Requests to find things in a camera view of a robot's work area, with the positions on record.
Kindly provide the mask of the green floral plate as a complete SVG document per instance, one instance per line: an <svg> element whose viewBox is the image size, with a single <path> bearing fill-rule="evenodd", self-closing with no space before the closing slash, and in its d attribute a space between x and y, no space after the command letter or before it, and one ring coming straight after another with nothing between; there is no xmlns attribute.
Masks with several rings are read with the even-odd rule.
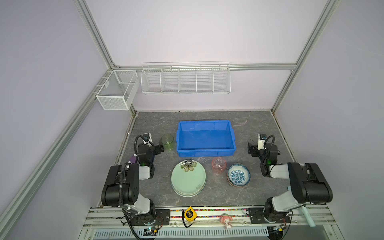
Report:
<svg viewBox="0 0 384 240"><path fill-rule="evenodd" d="M205 187L206 181L205 168L195 160L181 161L174 167L171 175L173 190L185 198L198 195Z"/></svg>

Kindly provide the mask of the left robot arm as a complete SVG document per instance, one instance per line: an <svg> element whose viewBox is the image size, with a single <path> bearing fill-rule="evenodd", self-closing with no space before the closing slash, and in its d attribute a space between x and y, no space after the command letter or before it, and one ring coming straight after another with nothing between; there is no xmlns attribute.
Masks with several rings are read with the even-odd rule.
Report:
<svg viewBox="0 0 384 240"><path fill-rule="evenodd" d="M139 183L153 178L155 155L163 151L162 145L153 143L151 133L138 135L134 142L135 153L129 161L110 167L101 194L102 205L120 207L129 220L153 224L157 217L154 202L139 193Z"/></svg>

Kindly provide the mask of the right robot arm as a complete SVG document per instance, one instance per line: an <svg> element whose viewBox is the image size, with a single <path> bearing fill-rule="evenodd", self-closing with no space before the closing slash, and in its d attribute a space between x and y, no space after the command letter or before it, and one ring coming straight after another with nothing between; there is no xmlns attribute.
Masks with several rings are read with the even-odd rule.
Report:
<svg viewBox="0 0 384 240"><path fill-rule="evenodd" d="M281 152L275 145L275 140L274 135L259 134L256 142L248 142L248 154L260 160L264 177L286 179L290 182L286 192L267 199L262 213L264 219L273 223L278 217L284 219L294 209L331 202L333 191L318 164L278 164Z"/></svg>

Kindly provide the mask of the blue plastic bin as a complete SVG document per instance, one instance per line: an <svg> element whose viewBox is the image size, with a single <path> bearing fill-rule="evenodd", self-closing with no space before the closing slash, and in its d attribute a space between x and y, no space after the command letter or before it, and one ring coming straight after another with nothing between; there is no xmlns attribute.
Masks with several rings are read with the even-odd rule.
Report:
<svg viewBox="0 0 384 240"><path fill-rule="evenodd" d="M176 134L181 158L232 156L236 137L229 120L181 121Z"/></svg>

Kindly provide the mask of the purple silicone spatula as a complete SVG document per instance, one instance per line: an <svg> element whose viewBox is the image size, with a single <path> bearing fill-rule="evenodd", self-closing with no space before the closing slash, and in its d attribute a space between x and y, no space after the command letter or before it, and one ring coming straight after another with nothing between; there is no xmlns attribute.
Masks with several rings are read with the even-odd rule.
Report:
<svg viewBox="0 0 384 240"><path fill-rule="evenodd" d="M137 164L139 158L136 155L132 155L131 158L128 160L129 164Z"/></svg>

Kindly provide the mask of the green glass cup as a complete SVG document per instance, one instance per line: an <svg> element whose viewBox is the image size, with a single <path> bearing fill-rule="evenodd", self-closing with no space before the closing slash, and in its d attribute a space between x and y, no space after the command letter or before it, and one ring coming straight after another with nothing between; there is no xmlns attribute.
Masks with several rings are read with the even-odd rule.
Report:
<svg viewBox="0 0 384 240"><path fill-rule="evenodd" d="M174 148L174 137L171 134L165 134L162 136L161 141L164 149L170 151Z"/></svg>

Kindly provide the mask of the blue patterned bowl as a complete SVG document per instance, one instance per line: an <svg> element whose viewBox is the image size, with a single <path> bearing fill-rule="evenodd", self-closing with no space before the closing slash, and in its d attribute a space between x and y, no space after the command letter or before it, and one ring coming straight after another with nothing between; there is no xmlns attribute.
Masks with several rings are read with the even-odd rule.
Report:
<svg viewBox="0 0 384 240"><path fill-rule="evenodd" d="M242 164L233 164L228 168L227 180L230 185L242 188L250 183L251 174L246 166Z"/></svg>

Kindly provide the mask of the pink glass cup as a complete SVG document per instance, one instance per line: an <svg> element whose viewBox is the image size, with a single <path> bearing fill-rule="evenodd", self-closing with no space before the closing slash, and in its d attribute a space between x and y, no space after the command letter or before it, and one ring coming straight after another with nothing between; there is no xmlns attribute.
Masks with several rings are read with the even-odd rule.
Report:
<svg viewBox="0 0 384 240"><path fill-rule="evenodd" d="M212 160L212 170L215 174L221 174L225 171L227 162L222 157L216 157Z"/></svg>

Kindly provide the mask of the white mesh basket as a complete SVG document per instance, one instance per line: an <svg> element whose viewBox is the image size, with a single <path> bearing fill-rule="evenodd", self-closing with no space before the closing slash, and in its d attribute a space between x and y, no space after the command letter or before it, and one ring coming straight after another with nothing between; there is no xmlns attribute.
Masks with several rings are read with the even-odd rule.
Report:
<svg viewBox="0 0 384 240"><path fill-rule="evenodd" d="M112 70L96 97L104 110L129 111L139 86L136 71Z"/></svg>

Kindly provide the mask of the yellow tape measure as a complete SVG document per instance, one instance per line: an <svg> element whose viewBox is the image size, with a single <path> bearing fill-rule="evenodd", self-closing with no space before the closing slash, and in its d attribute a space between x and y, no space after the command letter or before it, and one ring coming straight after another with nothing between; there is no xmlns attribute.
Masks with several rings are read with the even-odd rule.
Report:
<svg viewBox="0 0 384 240"><path fill-rule="evenodd" d="M192 207L188 207L186 210L182 209L182 222L185 228L189 228L197 219L198 215Z"/></svg>

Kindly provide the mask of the pink doll figurine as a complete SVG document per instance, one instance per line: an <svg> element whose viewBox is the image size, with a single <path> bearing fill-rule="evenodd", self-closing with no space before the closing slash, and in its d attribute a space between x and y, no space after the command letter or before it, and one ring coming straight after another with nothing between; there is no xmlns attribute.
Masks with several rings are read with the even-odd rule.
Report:
<svg viewBox="0 0 384 240"><path fill-rule="evenodd" d="M225 226L225 229L230 229L232 228L232 220L233 220L233 217L228 215L228 214L223 214L221 217L220 217L220 223L223 224Z"/></svg>

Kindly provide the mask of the teal plastic trowel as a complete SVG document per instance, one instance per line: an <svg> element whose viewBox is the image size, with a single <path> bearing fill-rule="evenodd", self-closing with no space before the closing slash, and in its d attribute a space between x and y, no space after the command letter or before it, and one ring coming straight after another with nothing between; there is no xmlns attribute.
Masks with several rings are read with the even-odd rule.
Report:
<svg viewBox="0 0 384 240"><path fill-rule="evenodd" d="M309 213L308 209L306 208L306 206L302 206L301 207L301 211L304 215L304 217L306 218L307 222L308 222L308 225L311 227L311 228L315 228L316 227L316 224L313 220L313 218L311 217L311 214Z"/></svg>

